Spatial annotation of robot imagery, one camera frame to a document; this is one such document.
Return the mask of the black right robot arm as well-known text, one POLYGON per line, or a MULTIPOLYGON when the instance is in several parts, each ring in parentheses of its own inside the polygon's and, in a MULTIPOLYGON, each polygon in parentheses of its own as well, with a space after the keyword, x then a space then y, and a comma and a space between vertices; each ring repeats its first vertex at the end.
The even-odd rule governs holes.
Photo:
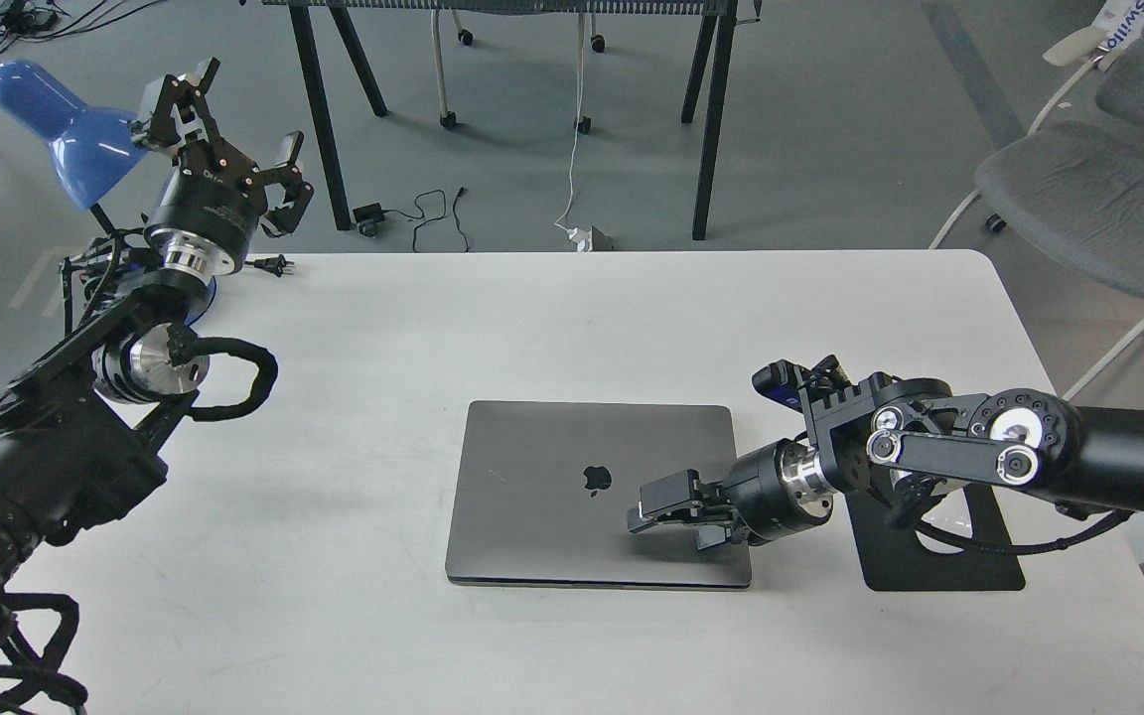
POLYGON ((768 363, 750 380, 797 411, 804 440, 781 439, 737 458, 721 480, 684 470, 644 484, 627 529, 698 529, 696 545, 763 546, 829 521, 836 494, 866 494, 890 529, 985 555, 1040 555, 1098 537, 1144 513, 1144 410, 1073 406, 1030 388, 958 395, 935 378, 872 372, 855 383, 839 358, 813 367, 768 363), (1098 524, 1030 546, 999 546, 925 524, 950 492, 998 486, 1098 524))

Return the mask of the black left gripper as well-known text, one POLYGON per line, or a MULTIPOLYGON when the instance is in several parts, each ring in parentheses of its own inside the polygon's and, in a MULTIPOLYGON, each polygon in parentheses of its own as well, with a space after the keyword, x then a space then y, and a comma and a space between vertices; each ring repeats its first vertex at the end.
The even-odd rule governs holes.
POLYGON ((146 220, 146 243, 162 254, 162 267, 191 276, 240 271, 254 228, 269 238, 292 235, 313 198, 299 166, 304 132, 283 136, 280 158, 267 169, 240 151, 219 150, 221 136, 206 100, 217 70, 213 56, 194 72, 151 81, 130 122, 133 145, 173 159, 162 198, 146 220), (268 186, 283 190, 275 207, 268 186))

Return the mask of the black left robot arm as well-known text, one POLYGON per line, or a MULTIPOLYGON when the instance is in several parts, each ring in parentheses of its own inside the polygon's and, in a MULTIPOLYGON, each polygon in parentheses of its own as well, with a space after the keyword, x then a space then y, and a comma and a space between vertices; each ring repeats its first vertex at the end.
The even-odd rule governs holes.
POLYGON ((61 264, 65 305, 81 277, 80 317, 0 395, 0 712, 47 696, 85 710, 87 691, 61 673, 80 612, 59 594, 6 590, 42 543, 122 519, 164 484, 159 456, 178 422, 243 418, 278 375, 273 353, 236 337, 200 337, 192 323, 220 275, 244 267, 256 229, 289 235, 313 198, 297 158, 304 136, 283 140, 260 168, 219 135, 208 106, 219 59, 146 85, 140 113, 92 108, 32 61, 0 65, 0 108, 51 151, 79 209, 108 194, 149 151, 170 177, 151 215, 61 264))

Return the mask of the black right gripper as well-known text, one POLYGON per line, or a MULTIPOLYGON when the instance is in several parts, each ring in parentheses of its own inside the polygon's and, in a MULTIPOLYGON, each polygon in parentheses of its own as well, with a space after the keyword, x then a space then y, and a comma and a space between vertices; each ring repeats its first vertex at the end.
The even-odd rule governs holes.
POLYGON ((639 485, 627 511, 631 534, 660 525, 696 529, 696 549, 764 546, 831 519, 834 488, 823 477, 816 448, 780 440, 737 459, 726 479, 672 474, 639 485))

